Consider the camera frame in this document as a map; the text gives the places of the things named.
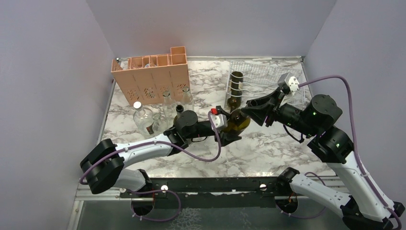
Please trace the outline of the green wine bottle silver neck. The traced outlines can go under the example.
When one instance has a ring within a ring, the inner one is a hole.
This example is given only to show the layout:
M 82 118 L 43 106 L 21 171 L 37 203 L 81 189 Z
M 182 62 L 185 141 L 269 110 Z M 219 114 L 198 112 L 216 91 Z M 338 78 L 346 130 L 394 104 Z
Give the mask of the green wine bottle silver neck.
M 230 114 L 227 120 L 227 127 L 220 132 L 220 135 L 222 135 L 222 133 L 240 135 L 250 125 L 250 122 L 250 117 L 241 112 L 241 109 L 238 108 Z

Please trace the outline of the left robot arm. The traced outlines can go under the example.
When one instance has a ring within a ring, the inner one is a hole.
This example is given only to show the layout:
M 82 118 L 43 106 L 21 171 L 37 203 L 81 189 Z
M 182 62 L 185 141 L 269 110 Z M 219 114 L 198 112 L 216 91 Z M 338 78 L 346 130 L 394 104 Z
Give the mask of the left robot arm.
M 176 106 L 173 125 L 155 137 L 138 142 L 114 144 L 104 139 L 80 162 L 82 185 L 88 185 L 93 194 L 100 194 L 112 187 L 130 189 L 143 197 L 150 192 L 147 173 L 143 170 L 125 169 L 133 164 L 153 158 L 167 157 L 183 152 L 203 162 L 213 162 L 220 157 L 222 147 L 242 139 L 241 133 L 250 124 L 246 108 L 227 113 L 221 106 L 211 109 L 208 119 L 200 121 L 193 110 Z M 187 148 L 196 138 L 214 137 L 217 154 L 202 158 Z

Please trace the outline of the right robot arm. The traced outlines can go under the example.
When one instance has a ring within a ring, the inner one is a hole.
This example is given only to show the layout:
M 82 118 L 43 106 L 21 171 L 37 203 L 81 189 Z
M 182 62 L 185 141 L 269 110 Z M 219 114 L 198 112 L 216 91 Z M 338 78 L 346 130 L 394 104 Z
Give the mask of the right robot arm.
M 352 230 L 393 229 L 391 219 L 402 215 L 405 207 L 389 199 L 357 163 L 354 142 L 335 126 L 342 115 L 336 102 L 319 94 L 300 110 L 283 104 L 282 99 L 281 92 L 273 92 L 249 100 L 242 112 L 260 126 L 279 122 L 310 138 L 310 150 L 336 173 L 348 192 L 315 182 L 291 167 L 277 177 L 277 191 L 282 195 L 297 193 L 316 201 L 336 213 Z

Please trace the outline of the green Primitivo wine bottle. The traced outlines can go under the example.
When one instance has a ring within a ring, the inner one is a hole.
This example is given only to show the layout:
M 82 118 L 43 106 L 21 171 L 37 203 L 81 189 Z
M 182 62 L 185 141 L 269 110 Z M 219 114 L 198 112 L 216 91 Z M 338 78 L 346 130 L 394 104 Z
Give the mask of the green Primitivo wine bottle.
M 184 107 L 181 104 L 176 105 L 175 107 L 175 111 L 176 111 L 176 115 L 173 119 L 173 124 L 175 124 L 176 120 L 182 115 L 182 113 L 184 112 Z

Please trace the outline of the small clear glass bottle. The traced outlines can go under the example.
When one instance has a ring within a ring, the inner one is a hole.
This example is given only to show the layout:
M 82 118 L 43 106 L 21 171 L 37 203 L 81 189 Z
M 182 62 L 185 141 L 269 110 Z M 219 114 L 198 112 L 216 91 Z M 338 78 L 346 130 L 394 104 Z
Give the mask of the small clear glass bottle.
M 161 134 L 168 129 L 168 124 L 166 118 L 160 113 L 154 113 L 152 115 L 153 119 L 153 131 L 155 134 Z

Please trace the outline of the clear bottle silver cap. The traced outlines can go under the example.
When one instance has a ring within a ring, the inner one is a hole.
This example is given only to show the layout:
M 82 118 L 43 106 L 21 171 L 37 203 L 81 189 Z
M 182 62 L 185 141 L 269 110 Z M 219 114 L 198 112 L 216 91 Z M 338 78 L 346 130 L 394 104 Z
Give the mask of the clear bottle silver cap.
M 135 109 L 133 121 L 139 133 L 146 138 L 157 136 L 153 131 L 152 115 L 160 112 L 153 112 L 151 109 L 144 107 L 140 101 L 134 102 L 133 108 Z

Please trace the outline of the peach plastic crate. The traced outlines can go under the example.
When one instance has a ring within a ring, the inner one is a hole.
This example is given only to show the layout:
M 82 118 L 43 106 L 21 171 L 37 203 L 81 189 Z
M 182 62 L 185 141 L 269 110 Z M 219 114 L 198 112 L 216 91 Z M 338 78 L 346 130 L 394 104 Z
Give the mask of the peach plastic crate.
M 114 59 L 111 74 L 130 106 L 136 101 L 160 104 L 166 91 L 179 100 L 183 97 L 183 88 L 190 87 L 185 46 L 171 47 L 167 54 L 129 57 L 125 62 L 126 69 Z

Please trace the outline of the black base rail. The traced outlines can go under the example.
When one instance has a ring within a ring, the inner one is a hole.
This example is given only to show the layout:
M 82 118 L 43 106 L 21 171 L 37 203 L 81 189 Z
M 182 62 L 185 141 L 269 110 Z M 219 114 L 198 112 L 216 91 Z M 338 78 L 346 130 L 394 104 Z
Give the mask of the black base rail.
M 152 195 L 136 195 L 111 188 L 93 195 L 80 186 L 77 198 L 101 201 L 133 201 L 138 205 L 154 205 L 156 209 L 275 207 L 276 199 L 287 199 L 291 192 L 279 188 L 276 177 L 217 178 L 152 178 Z

